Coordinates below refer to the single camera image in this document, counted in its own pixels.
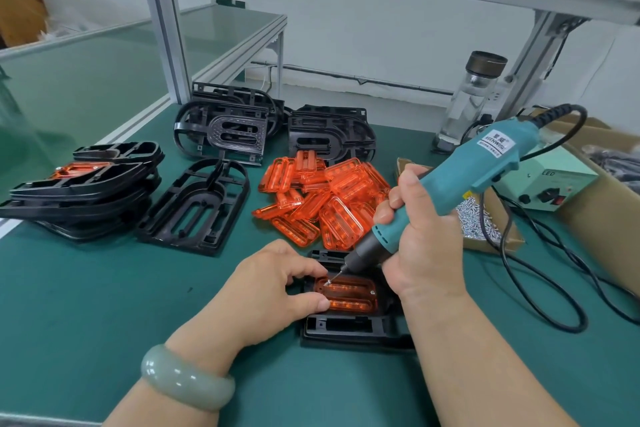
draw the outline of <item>metal pipe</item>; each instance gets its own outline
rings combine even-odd
[[[259,64],[265,67],[277,66],[276,63],[272,63],[268,61],[251,61],[251,64]],[[427,93],[436,93],[436,94],[447,95],[447,96],[453,95],[453,92],[449,90],[441,90],[438,88],[428,88],[425,86],[418,86],[418,85],[405,85],[404,83],[395,83],[392,81],[376,80],[375,78],[367,78],[365,76],[344,75],[343,73],[333,73],[332,71],[324,71],[322,69],[312,69],[309,67],[297,66],[295,64],[283,64],[282,67],[284,69],[290,69],[292,71],[300,71],[301,73],[311,73],[312,75],[331,76],[332,78],[338,78],[340,80],[356,81],[361,86],[364,85],[365,83],[373,83],[375,85],[389,86],[392,88],[404,88],[407,90],[424,91]]]

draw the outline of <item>teal electric screwdriver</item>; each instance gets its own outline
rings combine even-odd
[[[556,148],[569,140],[582,124],[550,146],[529,154],[540,143],[540,128],[573,110],[580,111],[580,120],[586,120],[586,110],[579,105],[560,105],[529,121],[516,118],[496,122],[474,139],[454,150],[453,154],[433,171],[420,179],[428,191],[436,212],[444,216],[458,206],[468,192],[484,192],[505,173],[518,169],[523,158]],[[398,251],[400,237],[409,224],[404,206],[397,209],[388,225],[375,225],[344,259],[340,273],[362,272],[380,264]]]

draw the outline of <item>green table surface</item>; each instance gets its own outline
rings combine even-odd
[[[167,108],[134,136],[156,140],[166,153],[158,193],[190,163],[172,142],[176,111]],[[378,152],[373,163],[389,180],[398,156],[438,162],[428,153],[432,134],[385,126],[374,130]],[[286,148],[281,133],[268,142],[266,161],[285,155]],[[2,239],[0,411],[102,421],[139,378],[148,348],[201,309],[239,261],[279,237],[250,215],[270,199],[256,192],[263,172],[249,169],[252,191],[216,258],[137,243],[132,236],[75,245],[31,223]],[[561,225],[554,226],[570,246],[588,256]],[[518,256],[537,263],[566,287],[588,312],[589,329],[565,334],[540,321],[492,255],[465,252],[469,292],[580,425],[638,425],[640,329],[614,315],[588,280],[521,229],[528,243]],[[556,318],[575,320],[554,291],[519,275]],[[244,350],[232,374],[237,392],[222,411],[221,425],[437,425],[412,354],[302,348],[290,327]]]
[[[182,13],[191,74],[277,15],[211,5]],[[0,201],[167,93],[151,22],[0,57]]]

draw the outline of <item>person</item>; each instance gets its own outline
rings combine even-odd
[[[400,297],[429,393],[443,426],[574,426],[467,293],[462,233],[455,212],[438,216],[407,165],[374,220],[388,223],[406,206],[410,224],[398,253],[383,264]],[[308,314],[327,310],[318,293],[289,296],[293,277],[327,270],[276,240],[242,261],[211,302],[167,340],[166,347],[199,369],[227,374],[245,346],[265,341]],[[140,380],[104,427],[215,426],[203,412],[156,392]]]

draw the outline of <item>pile of screws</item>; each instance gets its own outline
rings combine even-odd
[[[458,217],[462,225],[462,232],[465,238],[484,241],[484,235],[480,228],[480,205],[476,202],[475,197],[471,196],[462,201],[457,207]],[[491,215],[484,210],[484,227],[489,237],[494,243],[500,243],[502,234],[495,223],[491,220]]]

